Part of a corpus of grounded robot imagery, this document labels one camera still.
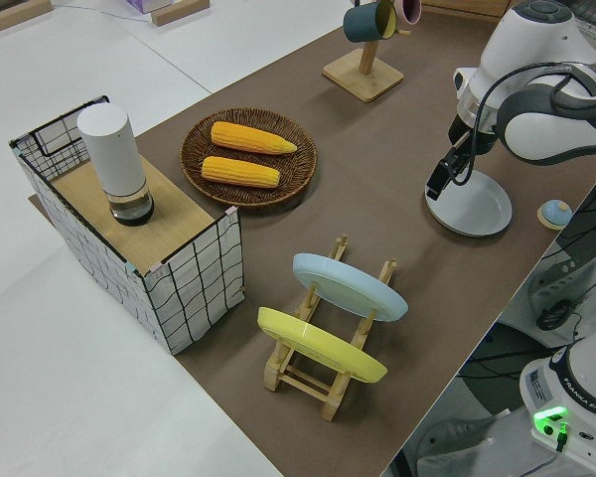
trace plate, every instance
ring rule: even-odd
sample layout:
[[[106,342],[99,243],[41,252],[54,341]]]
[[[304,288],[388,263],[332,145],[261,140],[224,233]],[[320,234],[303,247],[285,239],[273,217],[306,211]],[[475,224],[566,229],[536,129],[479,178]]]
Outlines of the plate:
[[[294,256],[294,275],[305,288],[343,310],[363,317],[375,310],[375,321],[396,321],[408,304],[395,290],[374,276],[341,261],[313,253]]]
[[[338,373],[364,383],[377,383],[386,367],[351,343],[286,313],[261,307],[258,326],[274,340]]]
[[[293,142],[294,153],[270,155],[238,151],[212,143],[210,135],[216,121],[227,121],[272,132]],[[208,156],[253,162],[280,171],[275,189],[259,189],[208,181],[201,176],[201,166]],[[302,192],[316,170],[316,145],[294,121],[276,112],[253,107],[220,111],[197,123],[186,136],[181,148],[180,164],[188,180],[206,196],[224,204],[244,209],[281,205]]]
[[[451,182],[437,201],[425,197],[432,216],[445,228],[462,236],[497,234],[509,225],[513,216],[506,191],[479,171],[473,171],[464,186]]]

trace white table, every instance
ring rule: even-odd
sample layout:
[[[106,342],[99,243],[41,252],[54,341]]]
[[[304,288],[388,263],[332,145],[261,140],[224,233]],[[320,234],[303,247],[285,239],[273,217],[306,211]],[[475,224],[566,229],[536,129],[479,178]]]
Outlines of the white table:
[[[160,28],[124,0],[53,3],[0,32],[0,476],[277,475],[77,264],[8,141],[101,94],[144,132],[337,28],[349,3],[216,0]]]

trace green light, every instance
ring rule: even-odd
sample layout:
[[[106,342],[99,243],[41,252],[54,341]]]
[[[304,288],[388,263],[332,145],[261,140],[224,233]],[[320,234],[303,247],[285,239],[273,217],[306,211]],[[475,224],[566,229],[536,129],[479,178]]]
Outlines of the green light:
[[[545,433],[543,430],[550,421],[557,421],[567,414],[567,407],[558,405],[550,409],[540,410],[534,413],[534,426],[539,432]],[[561,423],[561,432],[566,432],[565,423]]]

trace pink box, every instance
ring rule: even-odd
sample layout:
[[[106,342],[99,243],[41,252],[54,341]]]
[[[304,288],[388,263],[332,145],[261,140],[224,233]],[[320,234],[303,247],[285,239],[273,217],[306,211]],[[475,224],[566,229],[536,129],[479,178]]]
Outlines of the pink box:
[[[172,0],[126,0],[130,5],[135,7],[141,13],[150,13],[153,10],[158,10],[167,7],[172,3]]]

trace round wooden tray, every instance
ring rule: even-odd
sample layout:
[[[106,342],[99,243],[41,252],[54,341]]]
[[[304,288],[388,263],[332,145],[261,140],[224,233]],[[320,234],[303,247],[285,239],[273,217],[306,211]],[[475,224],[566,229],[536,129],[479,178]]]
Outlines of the round wooden tray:
[[[273,132],[293,142],[298,149],[291,154],[269,155],[216,146],[210,136],[216,121]],[[280,183],[275,189],[259,189],[207,181],[201,177],[201,166],[208,156],[228,157],[273,167],[280,171]],[[291,119],[266,109],[240,107],[212,114],[192,128],[181,149],[181,167],[188,180],[212,199],[251,209],[276,206],[295,197],[311,181],[316,170],[316,145]]]

